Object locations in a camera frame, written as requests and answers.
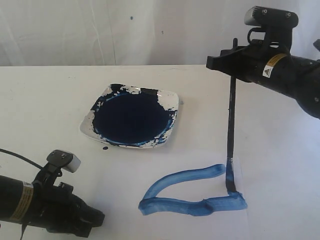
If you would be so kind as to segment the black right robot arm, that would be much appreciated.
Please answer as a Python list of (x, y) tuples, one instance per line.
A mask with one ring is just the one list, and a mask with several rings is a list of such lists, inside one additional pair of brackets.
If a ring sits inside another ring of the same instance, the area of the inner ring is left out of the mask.
[(320, 62), (293, 56), (283, 45), (263, 47), (262, 40), (208, 56), (206, 67), (255, 83), (296, 100), (307, 114), (320, 117)]

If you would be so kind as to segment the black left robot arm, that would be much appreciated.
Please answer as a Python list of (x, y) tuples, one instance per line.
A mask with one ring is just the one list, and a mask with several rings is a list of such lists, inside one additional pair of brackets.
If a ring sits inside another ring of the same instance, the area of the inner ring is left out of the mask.
[(105, 214), (73, 194), (73, 186), (40, 187), (36, 183), (1, 176), (0, 219), (23, 228), (33, 226), (54, 234), (87, 238), (101, 227)]

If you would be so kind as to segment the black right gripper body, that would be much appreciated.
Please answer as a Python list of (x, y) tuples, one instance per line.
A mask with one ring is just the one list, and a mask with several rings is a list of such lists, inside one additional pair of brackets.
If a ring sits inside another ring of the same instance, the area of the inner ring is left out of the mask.
[(232, 52), (232, 76), (246, 83), (277, 84), (278, 71), (271, 61), (277, 54), (275, 47), (238, 46)]

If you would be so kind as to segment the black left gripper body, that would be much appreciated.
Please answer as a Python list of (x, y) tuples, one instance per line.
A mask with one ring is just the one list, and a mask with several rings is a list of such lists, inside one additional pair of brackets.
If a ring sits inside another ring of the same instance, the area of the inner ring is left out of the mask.
[(35, 193), (27, 212), (27, 224), (49, 233), (84, 237), (85, 202), (72, 191), (71, 185), (62, 184)]

